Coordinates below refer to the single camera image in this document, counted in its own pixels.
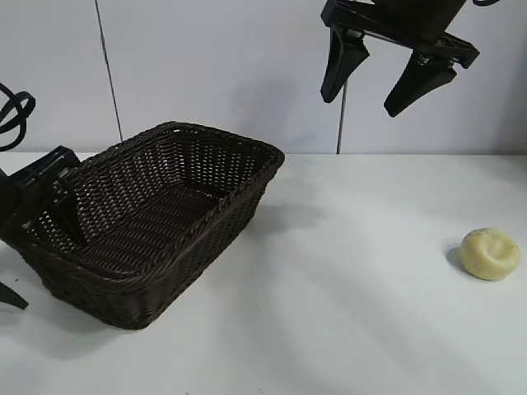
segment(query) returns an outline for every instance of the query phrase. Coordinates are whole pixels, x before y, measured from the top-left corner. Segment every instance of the brown wicker basket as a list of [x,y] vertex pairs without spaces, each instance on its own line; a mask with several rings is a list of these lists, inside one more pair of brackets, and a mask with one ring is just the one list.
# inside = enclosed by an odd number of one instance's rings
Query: brown wicker basket
[[283,161],[263,142],[164,123],[66,176],[86,247],[46,212],[5,241],[55,297],[110,325],[144,328],[245,228]]

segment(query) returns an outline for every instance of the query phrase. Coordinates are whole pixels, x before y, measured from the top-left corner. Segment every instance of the soap bar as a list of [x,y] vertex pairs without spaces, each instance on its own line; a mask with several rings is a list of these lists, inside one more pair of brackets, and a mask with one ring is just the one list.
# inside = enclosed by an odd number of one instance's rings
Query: soap bar
[[511,274],[520,264],[520,247],[505,232],[477,229],[463,239],[459,256],[464,268],[473,276],[496,281]]

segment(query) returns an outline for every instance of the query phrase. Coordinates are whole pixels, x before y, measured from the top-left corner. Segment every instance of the white wall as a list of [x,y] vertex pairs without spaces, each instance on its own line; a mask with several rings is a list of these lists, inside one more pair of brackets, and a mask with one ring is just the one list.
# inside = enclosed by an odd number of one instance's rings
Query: white wall
[[325,0],[100,1],[124,134],[166,120],[335,152]]
[[[340,97],[326,105],[319,96],[324,3],[100,0],[124,136],[174,119],[284,151],[334,152]],[[525,0],[468,2],[450,31],[480,58],[395,119],[383,102],[410,51],[368,39],[371,57],[349,82],[343,151],[527,152],[526,18]],[[20,150],[101,151],[118,141],[94,2],[8,2],[0,26],[0,81],[37,99]]]
[[3,2],[0,53],[0,81],[37,100],[20,151],[100,151],[119,140],[93,1]]
[[383,103],[410,51],[367,40],[371,56],[349,80],[344,152],[527,153],[527,2],[470,3],[449,32],[482,54],[395,119]]

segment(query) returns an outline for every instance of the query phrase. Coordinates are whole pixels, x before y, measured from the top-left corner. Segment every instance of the woven pattern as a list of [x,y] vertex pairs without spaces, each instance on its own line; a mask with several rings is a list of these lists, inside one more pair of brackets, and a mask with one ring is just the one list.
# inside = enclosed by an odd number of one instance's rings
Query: woven pattern
[[55,297],[105,323],[144,328],[246,227],[283,161],[263,142],[164,123],[66,176],[87,247],[46,212],[6,242]]

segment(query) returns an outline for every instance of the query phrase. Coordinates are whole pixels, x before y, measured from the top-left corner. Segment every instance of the basket rim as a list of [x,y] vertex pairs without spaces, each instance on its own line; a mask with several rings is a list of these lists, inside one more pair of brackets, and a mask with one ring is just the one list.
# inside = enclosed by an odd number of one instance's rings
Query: basket rim
[[[21,251],[24,251],[27,247],[31,246],[30,249],[38,249],[47,253],[54,258],[54,265],[58,266],[56,269],[61,270],[62,268],[69,272],[79,272],[79,275],[82,276],[84,280],[89,281],[93,286],[112,285],[119,288],[119,291],[116,293],[122,294],[130,292],[135,289],[143,288],[145,283],[155,283],[157,280],[162,279],[165,274],[176,265],[180,259],[184,258],[201,238],[208,235],[208,233],[212,231],[226,215],[253,196],[253,193],[259,188],[265,187],[285,160],[283,152],[267,142],[261,142],[250,137],[243,137],[232,132],[227,132],[218,128],[210,128],[196,123],[179,123],[171,121],[161,123],[154,128],[141,132],[124,142],[115,144],[101,153],[85,159],[81,166],[73,170],[68,177],[74,177],[77,172],[83,171],[87,167],[97,166],[98,162],[102,163],[103,161],[118,155],[119,151],[124,147],[128,145],[137,145],[138,143],[141,143],[142,140],[152,138],[152,135],[159,132],[186,132],[189,134],[206,132],[221,135],[226,139],[232,139],[244,143],[245,146],[257,146],[259,149],[263,149],[262,151],[266,151],[269,154],[269,158],[255,174],[245,182],[239,184],[228,195],[223,197],[214,208],[209,210],[202,218],[195,221],[193,225],[191,225],[178,239],[168,243],[163,249],[160,249],[159,252],[152,255],[149,258],[151,262],[158,261],[162,263],[159,266],[155,266],[153,270],[138,272],[137,275],[124,278],[110,278],[96,274],[84,268],[80,264],[82,261],[81,257],[74,256],[70,253],[64,253],[52,247],[50,244],[41,243],[30,236],[27,236],[24,239],[14,240],[8,240],[6,238],[6,242],[13,248],[20,249]],[[105,292],[111,293],[111,288],[105,288]]]

